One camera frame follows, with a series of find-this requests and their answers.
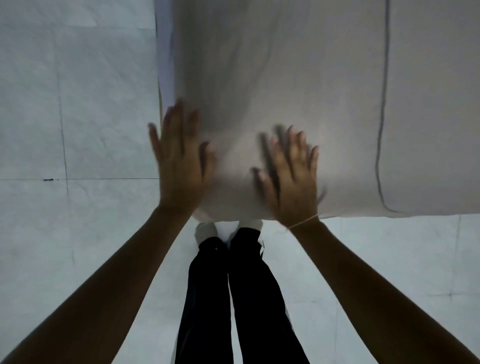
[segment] person's left arm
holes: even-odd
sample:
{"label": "person's left arm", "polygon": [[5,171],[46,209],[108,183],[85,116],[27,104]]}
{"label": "person's left arm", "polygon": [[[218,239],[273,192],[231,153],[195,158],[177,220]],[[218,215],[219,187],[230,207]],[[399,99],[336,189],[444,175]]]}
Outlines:
{"label": "person's left arm", "polygon": [[111,363],[173,241],[211,182],[215,156],[207,146],[202,171],[198,113],[183,122],[169,109],[158,138],[149,125],[160,174],[160,203],[148,221],[3,363]]}

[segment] person's left hand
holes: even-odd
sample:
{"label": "person's left hand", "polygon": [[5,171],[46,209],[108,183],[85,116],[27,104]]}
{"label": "person's left hand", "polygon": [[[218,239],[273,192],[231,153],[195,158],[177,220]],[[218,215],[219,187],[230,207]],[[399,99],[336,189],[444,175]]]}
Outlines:
{"label": "person's left hand", "polygon": [[206,145],[201,163],[198,128],[197,111],[184,122],[182,101],[168,109],[160,139],[156,126],[148,124],[160,174],[159,207],[172,213],[191,215],[212,182],[215,153],[210,145]]}

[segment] tile floor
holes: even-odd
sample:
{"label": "tile floor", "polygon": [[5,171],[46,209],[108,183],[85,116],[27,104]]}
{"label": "tile floor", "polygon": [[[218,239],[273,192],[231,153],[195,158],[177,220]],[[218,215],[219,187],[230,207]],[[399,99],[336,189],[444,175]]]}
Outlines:
{"label": "tile floor", "polygon": [[[0,358],[155,206],[146,130],[159,114],[154,28],[150,0],[0,2]],[[480,355],[480,215],[327,224]],[[194,228],[189,221],[168,253],[116,363],[168,362]],[[310,361],[374,363],[292,236],[267,222],[263,239]]]}

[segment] forearm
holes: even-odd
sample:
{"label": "forearm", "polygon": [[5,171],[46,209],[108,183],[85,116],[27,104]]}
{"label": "forearm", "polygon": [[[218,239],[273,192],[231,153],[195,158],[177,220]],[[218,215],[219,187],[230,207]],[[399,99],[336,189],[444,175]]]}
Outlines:
{"label": "forearm", "polygon": [[187,219],[156,209],[5,362],[110,363]]}
{"label": "forearm", "polygon": [[320,221],[293,233],[380,363],[479,363],[435,320],[363,262]]}

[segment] leg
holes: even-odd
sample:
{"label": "leg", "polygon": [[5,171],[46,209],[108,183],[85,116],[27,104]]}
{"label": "leg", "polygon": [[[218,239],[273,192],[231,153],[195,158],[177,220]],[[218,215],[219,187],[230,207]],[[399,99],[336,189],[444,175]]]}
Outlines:
{"label": "leg", "polygon": [[230,245],[228,279],[245,364],[308,363],[280,287],[260,257],[260,231],[240,228]]}
{"label": "leg", "polygon": [[175,363],[233,363],[228,250],[216,236],[199,248],[188,273]]}

